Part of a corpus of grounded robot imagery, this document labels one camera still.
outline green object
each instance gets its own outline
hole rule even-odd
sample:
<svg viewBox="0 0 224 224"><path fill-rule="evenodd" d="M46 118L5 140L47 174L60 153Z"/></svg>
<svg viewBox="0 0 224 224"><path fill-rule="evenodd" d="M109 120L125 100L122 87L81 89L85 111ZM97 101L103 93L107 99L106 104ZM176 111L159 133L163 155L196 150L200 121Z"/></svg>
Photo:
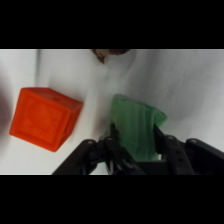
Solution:
<svg viewBox="0 0 224 224"><path fill-rule="evenodd" d="M166 115L156 108L120 97L112 101L110 124L118 131L120 145L137 162L159 160L153 127L161 127L166 120Z"/></svg>

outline orange cube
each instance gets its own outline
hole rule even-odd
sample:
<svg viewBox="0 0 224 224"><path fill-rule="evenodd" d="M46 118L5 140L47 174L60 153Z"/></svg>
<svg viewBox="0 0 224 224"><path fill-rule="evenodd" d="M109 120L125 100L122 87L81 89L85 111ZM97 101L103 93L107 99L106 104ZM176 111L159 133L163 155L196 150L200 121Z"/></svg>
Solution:
<svg viewBox="0 0 224 224"><path fill-rule="evenodd" d="M49 88L20 92L10 135L56 152L69 138L83 103Z"/></svg>

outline white surface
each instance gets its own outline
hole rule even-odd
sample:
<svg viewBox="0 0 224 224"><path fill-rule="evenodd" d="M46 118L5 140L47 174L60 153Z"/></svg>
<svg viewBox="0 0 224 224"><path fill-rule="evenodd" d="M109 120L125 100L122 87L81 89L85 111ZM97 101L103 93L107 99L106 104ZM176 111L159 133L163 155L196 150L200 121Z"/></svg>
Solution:
<svg viewBox="0 0 224 224"><path fill-rule="evenodd" d="M83 139L97 140L106 131L110 103L118 93L165 112L165 133L183 141L199 138L224 151L224 50L132 50L104 66L86 49L46 49L37 79L34 50L14 51L0 50L0 104L8 111L0 116L6 123L24 86L49 86L85 107L57 153L6 137L3 125L0 174L51 174Z"/></svg>

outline brown object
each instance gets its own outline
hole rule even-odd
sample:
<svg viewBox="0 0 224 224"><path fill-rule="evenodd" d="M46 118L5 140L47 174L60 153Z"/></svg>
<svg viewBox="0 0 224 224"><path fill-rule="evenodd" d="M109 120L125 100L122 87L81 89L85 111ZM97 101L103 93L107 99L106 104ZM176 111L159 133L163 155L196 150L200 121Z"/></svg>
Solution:
<svg viewBox="0 0 224 224"><path fill-rule="evenodd" d="M109 55L125 54L131 49L90 49L98 58L101 63L105 63L105 59Z"/></svg>

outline cube face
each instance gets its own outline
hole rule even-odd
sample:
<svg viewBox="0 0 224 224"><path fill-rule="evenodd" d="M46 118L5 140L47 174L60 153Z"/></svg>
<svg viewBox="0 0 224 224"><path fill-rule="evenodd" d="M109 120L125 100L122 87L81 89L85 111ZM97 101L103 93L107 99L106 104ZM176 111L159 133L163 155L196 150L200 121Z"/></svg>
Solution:
<svg viewBox="0 0 224 224"><path fill-rule="evenodd" d="M72 134L82 106L51 89L22 89L10 135L56 152Z"/></svg>

